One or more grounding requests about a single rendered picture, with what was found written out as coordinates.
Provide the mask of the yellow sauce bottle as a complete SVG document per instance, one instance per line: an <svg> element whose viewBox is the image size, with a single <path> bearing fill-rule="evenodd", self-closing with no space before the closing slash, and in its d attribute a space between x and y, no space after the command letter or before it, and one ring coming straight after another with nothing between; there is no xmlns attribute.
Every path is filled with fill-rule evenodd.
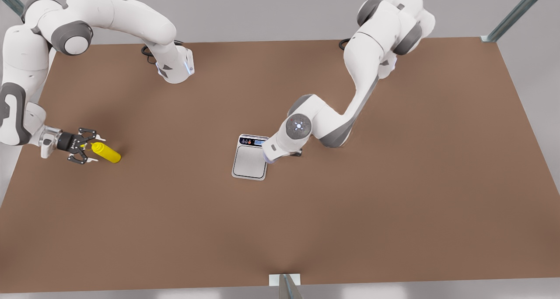
<svg viewBox="0 0 560 299"><path fill-rule="evenodd" d="M91 149L95 154L112 163L118 163L121 160L121 155L117 151L114 151L112 148L105 145L104 143L100 143L100 142L92 143Z"/></svg>

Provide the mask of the silver digital kitchen scale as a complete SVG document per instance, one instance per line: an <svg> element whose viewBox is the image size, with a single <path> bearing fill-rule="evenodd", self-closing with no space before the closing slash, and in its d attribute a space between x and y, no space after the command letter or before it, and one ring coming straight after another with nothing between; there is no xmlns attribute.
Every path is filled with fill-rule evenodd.
<svg viewBox="0 0 560 299"><path fill-rule="evenodd" d="M238 137L232 177L257 181L265 179L268 163L263 157L262 145L268 139L266 136L246 134Z"/></svg>

